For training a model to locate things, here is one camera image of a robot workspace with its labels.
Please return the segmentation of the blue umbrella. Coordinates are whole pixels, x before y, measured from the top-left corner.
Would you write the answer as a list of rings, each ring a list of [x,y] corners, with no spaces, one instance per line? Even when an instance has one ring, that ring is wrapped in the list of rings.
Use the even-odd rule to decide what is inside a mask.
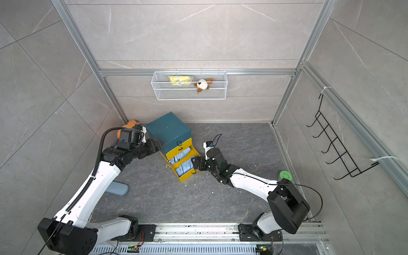
[[[190,148],[187,148],[185,150],[183,150],[182,152],[178,153],[176,156],[174,156],[173,158],[171,158],[169,160],[169,163],[171,165],[176,164],[177,162],[181,161],[183,158],[186,157],[186,155],[188,155],[191,152]]]
[[[186,174],[187,172],[189,172],[190,170],[193,169],[193,163],[191,161],[191,159],[186,160],[185,162],[183,162],[177,169],[176,169],[176,173],[178,174],[178,176],[182,176],[184,174]]]

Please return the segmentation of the teal drawer cabinet yellow base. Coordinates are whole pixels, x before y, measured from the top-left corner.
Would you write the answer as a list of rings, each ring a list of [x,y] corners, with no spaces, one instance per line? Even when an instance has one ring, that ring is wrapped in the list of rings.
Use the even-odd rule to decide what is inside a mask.
[[[199,156],[199,153],[193,146],[191,129],[187,127],[175,114],[169,112],[147,124],[147,131],[151,138],[156,138],[163,143],[160,151],[162,157],[166,160],[167,165],[173,170],[180,182],[197,173],[192,169],[182,176],[178,176],[176,169],[191,157]],[[181,161],[174,165],[169,160],[183,150],[190,148],[191,152]]]

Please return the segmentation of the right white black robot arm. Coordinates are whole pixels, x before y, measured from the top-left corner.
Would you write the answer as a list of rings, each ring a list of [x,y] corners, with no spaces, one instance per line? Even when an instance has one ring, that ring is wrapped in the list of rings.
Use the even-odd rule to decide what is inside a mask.
[[[308,220],[310,211],[310,205],[298,187],[314,191],[323,202],[321,194],[312,187],[292,183],[286,178],[269,180],[229,164],[218,148],[211,148],[204,157],[192,157],[191,162],[194,170],[208,171],[218,182],[245,190],[269,204],[270,211],[260,214],[252,224],[238,225],[241,242],[281,241],[282,231],[295,234]]]

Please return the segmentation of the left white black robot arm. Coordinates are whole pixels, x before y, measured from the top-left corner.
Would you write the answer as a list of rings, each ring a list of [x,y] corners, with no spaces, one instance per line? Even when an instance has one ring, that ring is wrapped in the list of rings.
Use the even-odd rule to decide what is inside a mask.
[[[90,223],[90,217],[102,195],[133,159],[143,159],[159,152],[163,144],[147,129],[113,127],[101,136],[95,165],[69,202],[53,218],[44,218],[37,229],[44,247],[63,255],[88,255],[109,240],[142,240],[136,217],[120,215],[102,223]]]

